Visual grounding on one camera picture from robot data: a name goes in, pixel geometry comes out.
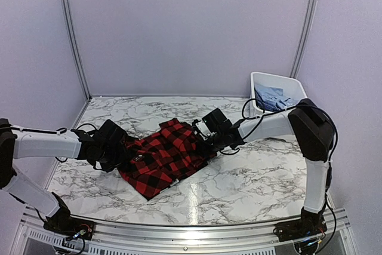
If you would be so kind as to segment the right aluminium corner post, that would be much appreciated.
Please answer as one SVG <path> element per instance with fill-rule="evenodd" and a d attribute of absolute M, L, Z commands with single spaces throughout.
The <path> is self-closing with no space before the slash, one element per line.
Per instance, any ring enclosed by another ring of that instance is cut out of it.
<path fill-rule="evenodd" d="M 303 27 L 302 27 L 300 39 L 297 45 L 297 50 L 294 56 L 292 69 L 289 75 L 291 78 L 294 78 L 294 79 L 297 79 L 298 73 L 300 71 L 300 68 L 303 62 L 303 57 L 306 50 L 309 34 L 312 29 L 312 25 L 313 25 L 313 21 L 315 17 L 317 3 L 318 3 L 318 0 L 308 0 L 307 2 L 306 13 L 304 16 L 304 21 L 303 21 Z"/>

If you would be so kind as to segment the aluminium front frame rail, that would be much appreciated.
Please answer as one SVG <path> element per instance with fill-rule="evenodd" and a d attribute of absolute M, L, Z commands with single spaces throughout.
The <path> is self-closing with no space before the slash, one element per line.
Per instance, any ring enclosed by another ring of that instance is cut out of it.
<path fill-rule="evenodd" d="M 360 254 L 345 209 L 326 211 L 325 232 L 280 241 L 278 220 L 212 226 L 165 226 L 93 219 L 91 239 L 66 242 L 27 207 L 10 254 Z"/>

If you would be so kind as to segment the light blue shirt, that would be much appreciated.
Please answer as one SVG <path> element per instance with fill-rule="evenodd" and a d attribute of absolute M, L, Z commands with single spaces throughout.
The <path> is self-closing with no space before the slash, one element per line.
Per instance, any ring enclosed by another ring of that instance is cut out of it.
<path fill-rule="evenodd" d="M 298 100 L 285 96 L 282 88 L 256 85 L 254 92 L 256 106 L 263 111 L 276 112 L 299 103 Z"/>

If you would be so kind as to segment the aluminium corner post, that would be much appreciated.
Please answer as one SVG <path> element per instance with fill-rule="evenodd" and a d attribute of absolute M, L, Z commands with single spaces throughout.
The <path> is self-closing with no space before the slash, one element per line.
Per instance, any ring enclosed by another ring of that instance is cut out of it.
<path fill-rule="evenodd" d="M 313 25 L 313 21 L 315 17 L 317 3 L 318 3 L 318 0 L 308 0 L 307 2 L 306 13 L 304 16 L 304 21 L 303 21 L 303 27 L 302 27 L 300 39 L 297 45 L 297 50 L 294 56 L 292 69 L 289 75 L 291 78 L 294 78 L 294 79 L 297 79 L 298 73 L 300 71 L 300 68 L 303 62 L 303 57 L 306 50 L 309 34 L 312 29 L 312 25 Z"/>
<path fill-rule="evenodd" d="M 72 52 L 75 69 L 78 74 L 81 90 L 86 101 L 90 101 L 92 99 L 92 95 L 90 93 L 88 81 L 85 76 L 85 69 L 82 63 L 80 49 L 76 38 L 75 26 L 70 7 L 70 0 L 61 0 L 61 4 L 63 8 L 64 22 L 68 34 L 69 45 Z"/>

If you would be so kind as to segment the white plastic laundry bin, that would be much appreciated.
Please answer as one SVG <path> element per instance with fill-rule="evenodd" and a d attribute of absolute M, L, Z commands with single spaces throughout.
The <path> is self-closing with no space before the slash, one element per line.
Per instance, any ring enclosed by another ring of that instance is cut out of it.
<path fill-rule="evenodd" d="M 251 98 L 249 103 L 250 116 L 262 115 L 264 113 L 271 113 L 269 111 L 260 110 L 255 103 L 255 92 L 254 88 L 256 85 L 262 85 L 266 87 L 282 88 L 284 90 L 284 95 L 293 99 L 300 101 L 301 99 L 307 98 L 306 92 L 300 83 L 300 81 L 289 78 L 286 76 L 279 76 L 263 72 L 252 72 L 251 73 Z"/>

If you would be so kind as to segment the left aluminium corner post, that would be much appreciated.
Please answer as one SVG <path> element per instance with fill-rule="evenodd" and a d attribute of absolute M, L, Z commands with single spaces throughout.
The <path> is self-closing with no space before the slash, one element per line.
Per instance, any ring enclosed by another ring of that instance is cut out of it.
<path fill-rule="evenodd" d="M 68 34 L 69 45 L 72 52 L 75 69 L 78 74 L 81 90 L 86 101 L 90 101 L 92 99 L 92 95 L 90 93 L 88 81 L 85 76 L 85 69 L 82 63 L 80 49 L 76 38 L 75 26 L 70 7 L 70 0 L 61 0 L 61 4 L 63 8 L 64 22 Z"/>

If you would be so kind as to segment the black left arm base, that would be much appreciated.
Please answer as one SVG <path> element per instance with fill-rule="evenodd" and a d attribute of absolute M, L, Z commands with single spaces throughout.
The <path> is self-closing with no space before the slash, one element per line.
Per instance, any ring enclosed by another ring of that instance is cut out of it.
<path fill-rule="evenodd" d="M 61 235 L 74 236 L 80 231 L 85 231 L 81 237 L 85 240 L 93 238 L 95 223 L 90 220 L 79 219 L 68 214 L 55 214 L 47 217 L 43 228 Z"/>

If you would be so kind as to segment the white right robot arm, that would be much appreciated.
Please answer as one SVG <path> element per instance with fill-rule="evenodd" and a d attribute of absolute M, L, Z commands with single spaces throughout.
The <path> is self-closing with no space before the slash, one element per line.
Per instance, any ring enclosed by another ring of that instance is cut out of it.
<path fill-rule="evenodd" d="M 337 147 L 338 131 L 330 116 L 310 99 L 295 106 L 257 116 L 242 115 L 232 123 L 220 109 L 192 122 L 192 128 L 213 151 L 265 138 L 294 136 L 307 168 L 306 197 L 295 230 L 308 236 L 319 226 L 331 186 L 331 157 Z"/>

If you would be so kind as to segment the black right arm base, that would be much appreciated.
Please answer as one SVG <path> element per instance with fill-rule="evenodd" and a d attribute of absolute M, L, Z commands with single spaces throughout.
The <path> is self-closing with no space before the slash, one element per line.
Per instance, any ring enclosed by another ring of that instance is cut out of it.
<path fill-rule="evenodd" d="M 280 242 L 319 234 L 323 235 L 328 230 L 324 219 L 324 211 L 325 209 L 322 209 L 318 213 L 312 213 L 302 208 L 299 219 L 277 223 L 273 233 Z"/>

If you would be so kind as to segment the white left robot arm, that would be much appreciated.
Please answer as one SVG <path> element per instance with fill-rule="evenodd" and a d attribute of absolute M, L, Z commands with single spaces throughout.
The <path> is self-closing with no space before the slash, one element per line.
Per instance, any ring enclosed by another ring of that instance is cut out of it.
<path fill-rule="evenodd" d="M 13 164 L 15 159 L 34 157 L 86 161 L 93 168 L 110 172 L 128 156 L 128 134 L 107 120 L 92 131 L 79 129 L 37 130 L 1 120 L 1 189 L 46 216 L 47 225 L 63 234 L 75 230 L 75 220 L 63 200 L 34 183 Z"/>

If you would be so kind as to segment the red black plaid shirt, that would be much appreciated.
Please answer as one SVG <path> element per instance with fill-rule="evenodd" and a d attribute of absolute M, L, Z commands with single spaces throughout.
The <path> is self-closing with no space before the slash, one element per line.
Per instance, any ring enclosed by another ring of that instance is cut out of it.
<path fill-rule="evenodd" d="M 173 118 L 159 127 L 142 139 L 127 137 L 127 157 L 118 167 L 121 177 L 147 200 L 195 174 L 217 156 L 190 124 Z"/>

